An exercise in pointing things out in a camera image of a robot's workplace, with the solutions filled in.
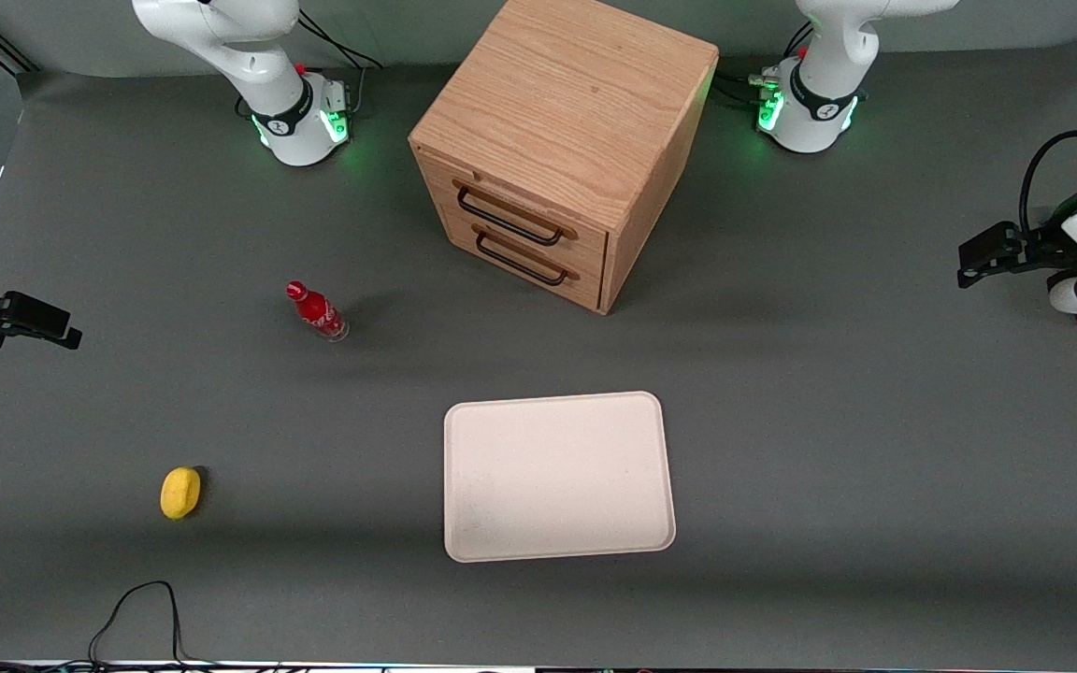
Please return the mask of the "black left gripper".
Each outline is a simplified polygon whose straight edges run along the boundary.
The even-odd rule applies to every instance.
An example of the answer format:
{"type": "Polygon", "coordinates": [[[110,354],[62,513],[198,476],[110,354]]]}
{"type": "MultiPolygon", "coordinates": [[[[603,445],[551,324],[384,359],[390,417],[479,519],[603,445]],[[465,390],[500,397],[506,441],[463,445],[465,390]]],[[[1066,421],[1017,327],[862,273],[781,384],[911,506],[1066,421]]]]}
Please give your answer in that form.
{"type": "Polygon", "coordinates": [[[968,289],[996,274],[1077,272],[1077,244],[1063,229],[1071,210],[1023,218],[1026,238],[1015,222],[996,222],[957,248],[957,285],[968,289]]]}

